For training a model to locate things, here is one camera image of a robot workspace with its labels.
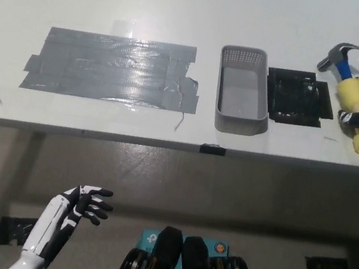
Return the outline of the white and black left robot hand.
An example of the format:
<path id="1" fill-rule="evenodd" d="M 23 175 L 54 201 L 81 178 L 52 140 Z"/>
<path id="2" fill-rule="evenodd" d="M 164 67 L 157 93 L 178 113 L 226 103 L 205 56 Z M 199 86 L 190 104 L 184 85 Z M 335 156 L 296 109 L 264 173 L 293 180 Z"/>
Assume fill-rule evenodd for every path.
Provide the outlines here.
<path id="1" fill-rule="evenodd" d="M 108 218 L 113 207 L 103 200 L 113 192 L 101 187 L 78 185 L 57 194 L 46 206 L 30 232 L 23 250 L 51 263 L 67 243 L 82 218 L 94 226 Z"/>

